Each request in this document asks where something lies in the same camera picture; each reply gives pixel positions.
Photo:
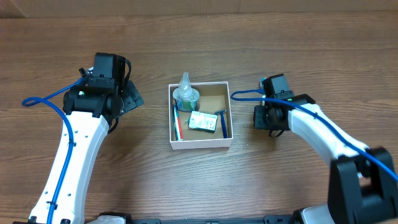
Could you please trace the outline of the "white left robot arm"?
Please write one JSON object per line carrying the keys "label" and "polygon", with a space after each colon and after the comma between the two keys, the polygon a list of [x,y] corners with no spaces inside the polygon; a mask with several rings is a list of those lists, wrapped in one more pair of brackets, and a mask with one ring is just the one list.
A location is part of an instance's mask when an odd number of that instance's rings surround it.
{"label": "white left robot arm", "polygon": [[93,167],[105,137],[122,115],[143,105],[130,81],[131,63],[123,56],[96,53],[93,67],[80,69],[75,83],[22,106],[43,103],[62,119],[62,136],[43,192],[28,223],[84,223]]}

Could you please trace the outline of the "green white toothbrush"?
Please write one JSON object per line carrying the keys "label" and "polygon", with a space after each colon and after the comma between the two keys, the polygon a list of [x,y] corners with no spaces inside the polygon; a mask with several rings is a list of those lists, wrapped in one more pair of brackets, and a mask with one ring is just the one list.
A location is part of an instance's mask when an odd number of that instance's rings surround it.
{"label": "green white toothbrush", "polygon": [[[263,81],[265,80],[266,78],[265,77],[263,77],[263,78],[261,78],[261,80],[260,80],[260,82],[259,82],[259,87],[260,87],[260,89],[261,89],[261,94],[262,94],[262,98],[266,98],[267,96],[266,96],[266,94],[265,94],[265,90],[264,90],[264,84],[263,84]],[[261,101],[261,105],[262,106],[265,106],[265,101]]]}

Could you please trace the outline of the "teal toothpaste tube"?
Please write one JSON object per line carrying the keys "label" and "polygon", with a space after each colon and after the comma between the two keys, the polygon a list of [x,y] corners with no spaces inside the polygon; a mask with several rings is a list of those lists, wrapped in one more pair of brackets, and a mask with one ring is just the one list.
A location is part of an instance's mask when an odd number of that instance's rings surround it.
{"label": "teal toothpaste tube", "polygon": [[183,141],[183,133],[180,124],[180,118],[178,115],[177,105],[173,105],[174,109],[174,123],[175,123],[175,135],[177,141]]}

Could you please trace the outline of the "green white soap bar pack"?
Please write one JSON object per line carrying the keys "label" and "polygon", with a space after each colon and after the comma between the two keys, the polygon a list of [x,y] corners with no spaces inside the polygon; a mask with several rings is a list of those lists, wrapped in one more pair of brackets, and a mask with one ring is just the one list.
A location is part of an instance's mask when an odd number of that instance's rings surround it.
{"label": "green white soap bar pack", "polygon": [[215,114],[192,111],[188,121],[188,128],[214,133],[216,131],[217,121],[218,116]]}

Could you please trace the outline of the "clear soap pump bottle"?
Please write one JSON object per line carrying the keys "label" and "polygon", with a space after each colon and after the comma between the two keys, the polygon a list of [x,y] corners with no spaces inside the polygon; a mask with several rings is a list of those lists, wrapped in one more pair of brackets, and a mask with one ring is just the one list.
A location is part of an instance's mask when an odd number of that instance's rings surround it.
{"label": "clear soap pump bottle", "polygon": [[178,88],[173,91],[172,96],[178,110],[189,113],[197,109],[200,94],[192,87],[188,72],[183,73]]}

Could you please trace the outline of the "blue disposable razor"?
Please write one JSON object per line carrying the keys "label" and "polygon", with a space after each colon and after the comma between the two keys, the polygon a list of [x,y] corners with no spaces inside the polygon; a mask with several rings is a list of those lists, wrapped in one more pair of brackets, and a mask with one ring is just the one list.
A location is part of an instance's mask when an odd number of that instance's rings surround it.
{"label": "blue disposable razor", "polygon": [[222,128],[222,132],[223,132],[223,137],[225,139],[227,139],[228,138],[228,131],[227,131],[227,128],[226,128],[226,123],[225,123],[225,118],[224,118],[224,114],[225,113],[226,113],[226,109],[215,111],[215,115],[220,116],[220,119],[221,119],[221,128]]}

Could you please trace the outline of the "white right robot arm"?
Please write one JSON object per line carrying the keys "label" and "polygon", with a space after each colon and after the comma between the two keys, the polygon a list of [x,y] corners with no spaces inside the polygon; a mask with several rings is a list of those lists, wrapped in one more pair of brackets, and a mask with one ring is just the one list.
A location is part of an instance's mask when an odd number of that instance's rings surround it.
{"label": "white right robot arm", "polygon": [[297,210],[292,223],[378,223],[397,218],[391,154],[371,149],[332,122],[307,94],[295,95],[283,74],[261,79],[254,126],[305,140],[330,169],[327,203]]}

